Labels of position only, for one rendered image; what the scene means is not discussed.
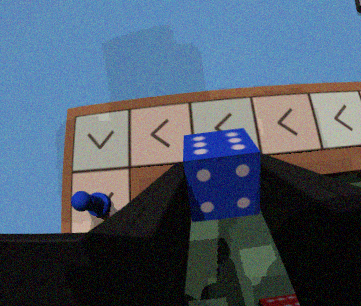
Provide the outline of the red die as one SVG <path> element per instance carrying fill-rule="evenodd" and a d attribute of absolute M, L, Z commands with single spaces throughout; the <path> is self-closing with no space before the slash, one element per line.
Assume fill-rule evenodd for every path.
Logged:
<path fill-rule="evenodd" d="M 260 298 L 260 306 L 301 306 L 296 294 L 285 294 L 285 296 Z"/>

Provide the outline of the blue die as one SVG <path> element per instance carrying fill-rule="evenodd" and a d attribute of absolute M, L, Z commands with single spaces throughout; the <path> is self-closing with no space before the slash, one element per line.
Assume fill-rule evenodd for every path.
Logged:
<path fill-rule="evenodd" d="M 244 128 L 184 136 L 192 222 L 260 214 L 260 150 Z"/>

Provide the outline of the blue pawn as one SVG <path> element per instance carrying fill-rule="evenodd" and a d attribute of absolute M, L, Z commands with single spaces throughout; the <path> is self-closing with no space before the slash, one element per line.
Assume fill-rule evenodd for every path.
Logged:
<path fill-rule="evenodd" d="M 104 193 L 93 193 L 89 196 L 85 192 L 73 193 L 71 205 L 81 212 L 89 212 L 91 216 L 103 217 L 112 208 L 111 198 Z"/>

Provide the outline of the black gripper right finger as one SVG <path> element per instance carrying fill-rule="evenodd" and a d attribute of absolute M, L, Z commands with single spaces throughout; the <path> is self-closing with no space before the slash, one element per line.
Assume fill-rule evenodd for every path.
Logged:
<path fill-rule="evenodd" d="M 361 306 L 361 186 L 260 153 L 260 212 L 301 306 Z"/>

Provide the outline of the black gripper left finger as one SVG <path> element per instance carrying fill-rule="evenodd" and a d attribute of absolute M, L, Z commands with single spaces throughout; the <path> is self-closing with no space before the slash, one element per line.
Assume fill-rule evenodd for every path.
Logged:
<path fill-rule="evenodd" d="M 0 306 L 184 306 L 191 221 L 176 162 L 87 233 L 0 234 Z"/>

